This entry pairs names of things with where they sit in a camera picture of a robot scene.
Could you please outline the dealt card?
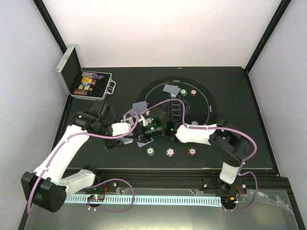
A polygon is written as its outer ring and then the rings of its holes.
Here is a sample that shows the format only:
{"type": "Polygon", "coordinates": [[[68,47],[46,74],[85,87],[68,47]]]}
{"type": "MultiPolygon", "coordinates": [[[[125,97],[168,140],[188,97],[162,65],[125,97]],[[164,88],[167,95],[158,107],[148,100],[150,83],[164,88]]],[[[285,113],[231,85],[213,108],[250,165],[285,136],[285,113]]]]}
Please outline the dealt card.
{"type": "Polygon", "coordinates": [[[169,94],[178,95],[180,92],[180,88],[176,85],[165,84],[163,91],[169,94]]]}
{"type": "Polygon", "coordinates": [[[143,146],[145,146],[145,145],[147,145],[149,143],[150,142],[146,142],[146,143],[137,142],[137,145],[138,145],[139,148],[141,148],[141,147],[143,147],[143,146]]]}
{"type": "Polygon", "coordinates": [[[147,102],[146,101],[141,101],[141,102],[136,102],[132,104],[132,110],[141,113],[144,110],[147,109],[147,102]]]}

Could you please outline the green poker chip stack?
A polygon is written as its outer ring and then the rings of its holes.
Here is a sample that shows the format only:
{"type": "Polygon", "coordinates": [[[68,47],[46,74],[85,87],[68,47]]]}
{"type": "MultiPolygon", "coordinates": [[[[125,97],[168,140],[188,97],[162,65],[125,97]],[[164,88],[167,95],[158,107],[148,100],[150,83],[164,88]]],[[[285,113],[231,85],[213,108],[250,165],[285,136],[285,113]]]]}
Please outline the green poker chip stack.
{"type": "Polygon", "coordinates": [[[146,149],[146,153],[148,156],[153,156],[155,154],[155,149],[152,147],[149,147],[146,149]]]}

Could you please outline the blue white poker chip stack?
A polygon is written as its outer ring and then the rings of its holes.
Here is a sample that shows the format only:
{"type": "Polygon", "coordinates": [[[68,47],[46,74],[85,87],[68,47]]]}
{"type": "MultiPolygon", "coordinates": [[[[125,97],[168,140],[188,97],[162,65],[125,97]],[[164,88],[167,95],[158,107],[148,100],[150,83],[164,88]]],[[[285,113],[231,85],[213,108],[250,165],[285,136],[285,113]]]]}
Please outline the blue white poker chip stack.
{"type": "Polygon", "coordinates": [[[172,157],[174,154],[175,154],[174,149],[168,148],[168,149],[166,150],[166,155],[167,155],[168,157],[172,157]]]}

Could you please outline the brown poker chip stack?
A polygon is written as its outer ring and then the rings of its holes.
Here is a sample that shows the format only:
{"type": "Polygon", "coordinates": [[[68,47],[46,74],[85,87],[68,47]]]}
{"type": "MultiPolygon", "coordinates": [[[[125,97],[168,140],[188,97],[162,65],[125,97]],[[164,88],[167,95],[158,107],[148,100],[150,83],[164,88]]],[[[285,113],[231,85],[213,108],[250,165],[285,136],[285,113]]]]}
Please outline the brown poker chip stack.
{"type": "Polygon", "coordinates": [[[189,148],[188,149],[188,155],[195,156],[197,154],[197,151],[195,148],[189,148]]]}

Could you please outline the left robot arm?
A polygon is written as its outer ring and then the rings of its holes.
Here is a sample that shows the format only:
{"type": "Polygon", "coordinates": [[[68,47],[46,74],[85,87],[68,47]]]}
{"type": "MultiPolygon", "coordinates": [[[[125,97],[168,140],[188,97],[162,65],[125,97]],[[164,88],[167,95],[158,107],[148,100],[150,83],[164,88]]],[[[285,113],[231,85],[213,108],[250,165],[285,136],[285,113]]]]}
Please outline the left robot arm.
{"type": "Polygon", "coordinates": [[[57,212],[72,194],[87,187],[92,191],[100,190],[103,179],[91,167],[66,178],[63,175],[90,137],[116,140],[130,129],[131,125],[126,120],[115,121],[113,109],[103,101],[95,101],[90,110],[76,112],[49,156],[33,172],[25,172],[21,177],[28,214],[31,214],[33,204],[57,212]]]}

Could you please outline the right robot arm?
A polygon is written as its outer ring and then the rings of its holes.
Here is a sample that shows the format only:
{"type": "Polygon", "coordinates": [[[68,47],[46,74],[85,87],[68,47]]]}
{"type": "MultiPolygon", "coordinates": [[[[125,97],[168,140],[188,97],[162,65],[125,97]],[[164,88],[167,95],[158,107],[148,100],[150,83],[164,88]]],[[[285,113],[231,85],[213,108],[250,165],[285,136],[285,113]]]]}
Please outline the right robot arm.
{"type": "Polygon", "coordinates": [[[212,146],[214,153],[223,160],[217,186],[224,194],[235,188],[243,157],[252,144],[244,133],[235,130],[227,121],[204,126],[188,125],[171,120],[159,107],[150,110],[148,115],[141,115],[132,134],[136,140],[145,142],[162,136],[171,142],[212,146]]]}

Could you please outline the white playing card box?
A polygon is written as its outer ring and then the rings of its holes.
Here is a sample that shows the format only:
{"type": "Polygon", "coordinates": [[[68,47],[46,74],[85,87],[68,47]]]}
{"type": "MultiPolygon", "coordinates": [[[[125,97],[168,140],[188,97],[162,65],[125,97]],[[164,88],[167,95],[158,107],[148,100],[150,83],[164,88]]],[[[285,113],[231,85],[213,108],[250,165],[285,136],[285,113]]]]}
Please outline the white playing card box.
{"type": "Polygon", "coordinates": [[[126,117],[126,119],[121,120],[121,123],[127,123],[127,126],[129,130],[134,130],[135,129],[135,121],[133,117],[126,117]]]}

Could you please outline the round black poker mat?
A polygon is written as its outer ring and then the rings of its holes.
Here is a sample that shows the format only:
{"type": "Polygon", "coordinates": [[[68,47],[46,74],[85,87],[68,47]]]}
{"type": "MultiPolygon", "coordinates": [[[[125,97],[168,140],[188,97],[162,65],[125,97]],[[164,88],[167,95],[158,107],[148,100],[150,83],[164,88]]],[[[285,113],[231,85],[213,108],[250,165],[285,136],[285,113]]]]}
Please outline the round black poker mat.
{"type": "Polygon", "coordinates": [[[139,102],[146,101],[147,107],[160,107],[173,121],[191,125],[197,121],[200,126],[213,125],[217,122],[217,106],[212,94],[196,80],[184,77],[164,77],[149,83],[143,88],[137,98],[139,102]],[[187,96],[179,92],[176,98],[163,91],[164,85],[176,85],[187,90],[187,96]],[[190,91],[196,90],[197,95],[191,96],[190,91]]]}

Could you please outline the brown chips in case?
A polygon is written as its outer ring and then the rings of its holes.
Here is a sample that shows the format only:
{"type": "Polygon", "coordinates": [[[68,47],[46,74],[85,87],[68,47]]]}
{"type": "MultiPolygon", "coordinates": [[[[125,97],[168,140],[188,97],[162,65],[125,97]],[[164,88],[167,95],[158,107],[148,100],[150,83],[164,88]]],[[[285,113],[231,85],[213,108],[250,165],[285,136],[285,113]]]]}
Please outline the brown chips in case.
{"type": "Polygon", "coordinates": [[[74,90],[74,95],[79,95],[79,96],[86,96],[88,94],[87,90],[84,89],[76,89],[74,90]]]}

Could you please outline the aluminium poker chip case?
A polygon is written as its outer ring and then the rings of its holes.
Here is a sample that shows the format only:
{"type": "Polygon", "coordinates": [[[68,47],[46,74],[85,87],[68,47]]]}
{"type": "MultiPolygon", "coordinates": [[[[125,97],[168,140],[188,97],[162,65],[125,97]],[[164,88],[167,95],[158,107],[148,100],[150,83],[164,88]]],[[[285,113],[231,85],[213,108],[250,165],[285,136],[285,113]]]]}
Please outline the aluminium poker chip case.
{"type": "Polygon", "coordinates": [[[56,73],[66,92],[73,98],[104,100],[108,95],[112,95],[116,88],[116,82],[113,80],[112,73],[82,69],[75,46],[69,46],[67,48],[56,67],[56,73]],[[74,90],[78,89],[82,80],[82,72],[96,72],[104,75],[104,78],[101,80],[93,80],[96,81],[94,90],[92,92],[88,91],[86,96],[74,95],[74,90]]]}

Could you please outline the red dice in case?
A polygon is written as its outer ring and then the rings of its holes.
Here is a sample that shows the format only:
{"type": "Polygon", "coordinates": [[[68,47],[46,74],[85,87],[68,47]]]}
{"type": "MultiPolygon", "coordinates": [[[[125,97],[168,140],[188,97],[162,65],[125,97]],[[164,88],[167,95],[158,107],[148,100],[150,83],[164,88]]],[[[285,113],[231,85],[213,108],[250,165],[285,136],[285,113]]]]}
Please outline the red dice in case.
{"type": "Polygon", "coordinates": [[[90,92],[92,92],[94,90],[95,85],[96,85],[96,81],[94,80],[91,83],[91,86],[90,86],[90,89],[89,89],[90,92]]]}

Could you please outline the yellow blue card box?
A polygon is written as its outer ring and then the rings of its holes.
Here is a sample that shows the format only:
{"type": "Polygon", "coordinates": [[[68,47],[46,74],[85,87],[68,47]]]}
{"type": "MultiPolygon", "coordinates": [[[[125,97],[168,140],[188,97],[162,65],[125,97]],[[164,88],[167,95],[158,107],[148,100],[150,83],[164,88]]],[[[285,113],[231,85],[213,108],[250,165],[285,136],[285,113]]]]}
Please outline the yellow blue card box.
{"type": "Polygon", "coordinates": [[[82,78],[78,89],[89,91],[90,88],[91,88],[92,82],[93,82],[93,79],[91,79],[89,77],[84,77],[84,78],[82,78]]]}

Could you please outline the purple chips in case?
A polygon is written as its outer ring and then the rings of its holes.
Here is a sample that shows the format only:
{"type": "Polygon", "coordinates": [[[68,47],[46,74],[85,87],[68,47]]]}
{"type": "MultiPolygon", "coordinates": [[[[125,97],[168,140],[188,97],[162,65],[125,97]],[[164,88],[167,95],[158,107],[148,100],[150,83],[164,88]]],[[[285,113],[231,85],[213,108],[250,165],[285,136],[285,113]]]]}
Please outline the purple chips in case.
{"type": "Polygon", "coordinates": [[[101,80],[104,78],[104,75],[98,74],[96,72],[82,72],[82,78],[101,80]]]}

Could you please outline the black aluminium mounting rail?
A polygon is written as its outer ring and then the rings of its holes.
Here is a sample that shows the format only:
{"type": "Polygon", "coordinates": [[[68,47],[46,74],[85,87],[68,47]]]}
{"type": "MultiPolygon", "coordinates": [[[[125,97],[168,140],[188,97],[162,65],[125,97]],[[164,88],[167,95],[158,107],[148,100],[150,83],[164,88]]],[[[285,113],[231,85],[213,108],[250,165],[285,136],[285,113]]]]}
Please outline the black aluminium mounting rail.
{"type": "Polygon", "coordinates": [[[127,181],[134,189],[194,189],[213,194],[247,193],[248,186],[243,179],[237,178],[232,185],[219,179],[218,173],[200,170],[107,170],[97,169],[94,184],[108,179],[110,191],[128,188],[127,181]]]}

